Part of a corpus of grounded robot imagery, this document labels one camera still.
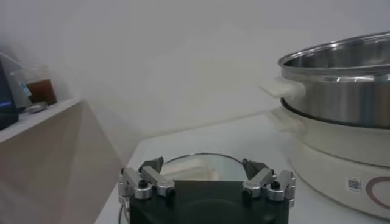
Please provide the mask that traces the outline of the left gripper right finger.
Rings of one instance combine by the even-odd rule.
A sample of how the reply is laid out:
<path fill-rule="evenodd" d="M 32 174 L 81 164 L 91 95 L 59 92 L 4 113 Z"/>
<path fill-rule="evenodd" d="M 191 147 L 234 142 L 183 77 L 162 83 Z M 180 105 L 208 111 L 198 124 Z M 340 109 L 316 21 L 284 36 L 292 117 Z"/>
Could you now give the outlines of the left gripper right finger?
<path fill-rule="evenodd" d="M 279 174 L 265 163 L 248 159 L 242 160 L 247 181 L 243 182 L 242 195 L 246 203 L 260 197 L 270 201 L 287 201 L 294 207 L 296 199 L 296 176 L 292 171 L 283 170 Z"/>

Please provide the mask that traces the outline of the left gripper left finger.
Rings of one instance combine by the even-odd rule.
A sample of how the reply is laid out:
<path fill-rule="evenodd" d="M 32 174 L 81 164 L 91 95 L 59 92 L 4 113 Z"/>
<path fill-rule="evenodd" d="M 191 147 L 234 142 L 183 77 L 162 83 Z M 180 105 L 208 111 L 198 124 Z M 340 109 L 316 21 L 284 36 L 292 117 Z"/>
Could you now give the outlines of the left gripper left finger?
<path fill-rule="evenodd" d="M 134 196 L 138 200 L 148 200 L 152 192 L 164 198 L 176 195 L 176 185 L 172 180 L 164 177 L 160 172 L 164 165 L 163 157 L 145 161 L 137 169 L 122 168 L 119 172 L 118 194 L 125 199 Z"/>

